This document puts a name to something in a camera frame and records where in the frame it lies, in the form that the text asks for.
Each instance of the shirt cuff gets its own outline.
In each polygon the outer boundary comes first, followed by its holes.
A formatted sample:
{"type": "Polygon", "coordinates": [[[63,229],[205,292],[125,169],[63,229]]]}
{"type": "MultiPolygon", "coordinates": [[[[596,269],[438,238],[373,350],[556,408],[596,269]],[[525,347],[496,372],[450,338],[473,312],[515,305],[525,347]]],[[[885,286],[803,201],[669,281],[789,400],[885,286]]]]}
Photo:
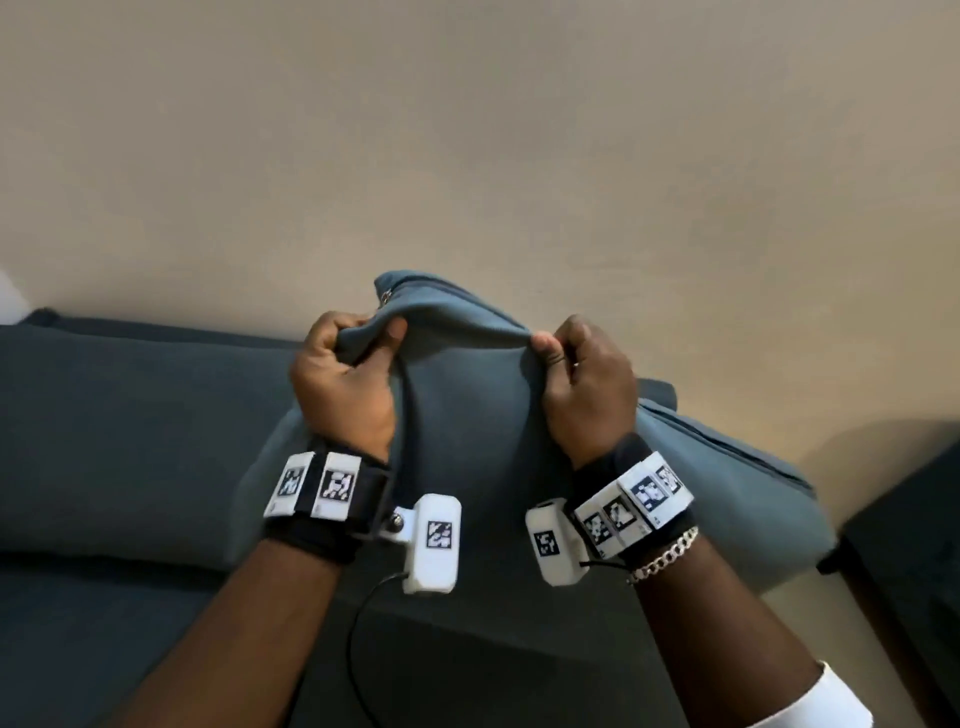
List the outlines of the shirt cuff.
{"type": "Polygon", "coordinates": [[[764,718],[753,728],[871,728],[874,717],[830,666],[793,705],[764,718]]]}

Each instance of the wire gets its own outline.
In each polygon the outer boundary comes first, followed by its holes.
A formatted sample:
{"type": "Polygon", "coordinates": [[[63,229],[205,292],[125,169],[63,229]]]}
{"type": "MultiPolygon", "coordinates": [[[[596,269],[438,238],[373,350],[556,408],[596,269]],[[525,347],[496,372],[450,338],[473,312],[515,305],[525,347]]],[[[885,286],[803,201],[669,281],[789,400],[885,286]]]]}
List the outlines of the wire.
{"type": "Polygon", "coordinates": [[[622,569],[624,571],[633,571],[626,564],[617,564],[614,561],[581,561],[582,567],[607,567],[608,569],[622,569]]]}
{"type": "Polygon", "coordinates": [[[360,615],[363,614],[364,609],[370,603],[370,600],[373,599],[373,595],[380,591],[380,587],[386,586],[390,582],[396,581],[397,579],[405,579],[408,575],[409,574],[404,571],[398,571],[397,573],[392,573],[390,576],[380,579],[380,581],[376,583],[376,586],[367,592],[367,595],[363,597],[363,601],[361,601],[360,606],[357,607],[356,614],[353,615],[353,624],[350,625],[350,629],[347,632],[347,677],[350,680],[350,686],[353,688],[353,694],[356,695],[357,702],[360,704],[360,709],[363,711],[373,728],[383,728],[383,724],[373,714],[370,706],[367,705],[367,701],[364,700],[363,693],[360,692],[360,686],[357,684],[357,677],[355,674],[353,674],[353,633],[356,631],[357,622],[360,621],[360,615]]]}

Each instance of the metal screw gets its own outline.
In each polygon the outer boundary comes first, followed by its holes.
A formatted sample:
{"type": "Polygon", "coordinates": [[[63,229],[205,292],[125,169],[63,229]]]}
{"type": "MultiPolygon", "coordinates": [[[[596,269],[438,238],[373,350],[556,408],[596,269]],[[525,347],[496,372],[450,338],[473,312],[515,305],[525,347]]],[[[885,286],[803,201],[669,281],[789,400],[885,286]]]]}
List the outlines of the metal screw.
{"type": "Polygon", "coordinates": [[[390,533],[399,533],[403,530],[403,517],[399,513],[393,513],[390,518],[387,519],[384,528],[390,531],[390,533]]]}

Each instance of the bracelet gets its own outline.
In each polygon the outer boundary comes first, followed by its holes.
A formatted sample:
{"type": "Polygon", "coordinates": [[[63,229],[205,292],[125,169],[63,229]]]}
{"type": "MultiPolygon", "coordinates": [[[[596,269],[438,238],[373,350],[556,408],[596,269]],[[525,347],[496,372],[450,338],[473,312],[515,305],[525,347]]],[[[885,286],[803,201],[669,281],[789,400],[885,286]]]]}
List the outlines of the bracelet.
{"type": "Polygon", "coordinates": [[[640,581],[644,581],[649,579],[654,574],[658,574],[666,569],[687,552],[687,550],[693,545],[693,542],[697,540],[697,536],[699,534],[700,528],[698,526],[693,526],[692,528],[684,531],[683,535],[677,539],[674,545],[668,548],[664,553],[646,566],[642,566],[639,569],[631,571],[629,583],[636,584],[640,581]]]}

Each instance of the hand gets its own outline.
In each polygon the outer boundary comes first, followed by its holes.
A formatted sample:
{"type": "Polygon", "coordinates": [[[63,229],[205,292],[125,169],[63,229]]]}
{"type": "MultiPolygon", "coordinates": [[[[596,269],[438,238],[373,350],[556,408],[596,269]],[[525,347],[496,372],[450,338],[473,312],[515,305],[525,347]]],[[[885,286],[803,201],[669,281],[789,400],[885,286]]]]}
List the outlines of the hand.
{"type": "Polygon", "coordinates": [[[550,434],[580,470],[633,432],[636,379],[630,360],[598,326],[571,316],[531,344],[546,364],[543,411],[550,434]],[[575,352],[575,361],[568,352],[575,352]]]}
{"type": "Polygon", "coordinates": [[[355,367],[337,361],[333,353],[341,329],[369,319],[369,315],[327,311],[307,334],[290,368],[290,379],[303,418],[314,432],[387,462],[396,430],[388,374],[407,322],[393,319],[355,367]]]}

